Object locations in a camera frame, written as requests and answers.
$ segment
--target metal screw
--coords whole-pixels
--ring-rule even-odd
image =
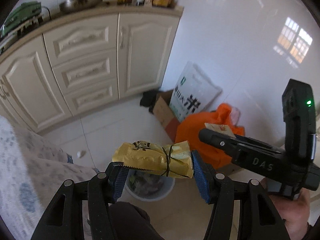
[[[100,173],[98,174],[98,178],[99,178],[99,179],[104,179],[106,176],[107,176],[107,175],[106,175],[104,172],[100,172]]]
[[[64,182],[64,185],[65,185],[66,187],[71,186],[71,185],[72,185],[72,180],[70,180],[70,179],[66,180],[66,181]]]
[[[224,175],[222,173],[217,173],[216,178],[217,179],[224,179]]]
[[[252,185],[255,185],[255,186],[258,186],[258,185],[259,185],[259,181],[256,180],[256,179],[252,179],[252,180],[251,180],[251,184],[252,184]]]

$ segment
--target drawer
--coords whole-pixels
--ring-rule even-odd
[[[118,15],[76,21],[44,33],[51,66],[93,52],[116,48]]]
[[[116,49],[81,57],[52,68],[63,95],[117,77]]]
[[[79,89],[64,96],[73,115],[119,99],[118,81],[112,79]]]

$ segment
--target green logo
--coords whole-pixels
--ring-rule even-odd
[[[180,82],[180,85],[183,85],[186,80],[187,80],[186,77],[183,77],[183,79],[182,79],[181,82]]]

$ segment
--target human hand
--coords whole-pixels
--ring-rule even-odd
[[[263,187],[267,178],[261,181]],[[308,219],[310,216],[310,192],[303,188],[297,200],[289,200],[284,197],[270,195],[282,219],[285,219],[285,227],[291,240],[301,240],[308,231]]]

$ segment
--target wooden countertop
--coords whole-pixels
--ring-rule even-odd
[[[0,63],[3,62],[10,54],[20,48],[23,44],[38,37],[42,33],[55,29],[65,24],[69,24],[78,20],[82,20],[89,17],[96,17],[99,15],[118,14],[118,13],[144,13],[144,14],[158,14],[167,15],[173,17],[181,17],[183,13],[183,6],[176,6],[175,8],[160,8],[160,7],[146,7],[146,6],[97,6],[93,9],[88,9],[68,15],[53,16],[53,19],[34,31],[28,33],[21,39],[17,40],[12,46],[10,46],[3,54],[0,55]]]

